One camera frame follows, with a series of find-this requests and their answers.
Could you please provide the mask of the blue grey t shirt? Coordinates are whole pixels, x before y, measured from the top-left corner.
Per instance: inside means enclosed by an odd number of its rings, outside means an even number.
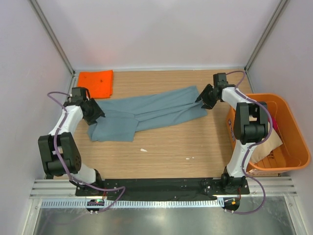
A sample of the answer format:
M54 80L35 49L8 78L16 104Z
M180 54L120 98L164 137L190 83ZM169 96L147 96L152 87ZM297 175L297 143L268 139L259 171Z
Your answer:
M197 87L153 95L98 101L104 112L89 126L91 141L133 141L136 132L191 121L207 115L202 102L197 102Z

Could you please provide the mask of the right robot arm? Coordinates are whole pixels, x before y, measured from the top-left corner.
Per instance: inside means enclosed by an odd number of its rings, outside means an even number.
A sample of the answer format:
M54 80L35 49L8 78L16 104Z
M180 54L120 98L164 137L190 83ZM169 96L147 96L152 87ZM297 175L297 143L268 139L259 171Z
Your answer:
M218 101L235 110L233 137L236 140L230 162L219 179L204 182L208 195L248 194L246 168L255 148L265 142L272 132L272 118L265 102L257 102L242 93L237 85L229 84L226 73L213 75L196 99L204 109L212 109Z

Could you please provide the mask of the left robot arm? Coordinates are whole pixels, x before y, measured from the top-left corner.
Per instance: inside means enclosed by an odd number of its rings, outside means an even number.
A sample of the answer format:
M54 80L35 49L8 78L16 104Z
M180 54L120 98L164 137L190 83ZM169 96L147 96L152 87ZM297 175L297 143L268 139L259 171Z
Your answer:
M57 124L38 139L44 172L49 178L67 175L69 182L76 186L77 193L98 196L104 191L101 175L83 164L74 133L81 120L92 126L105 114L84 87L72 88L65 103L59 105L62 114Z

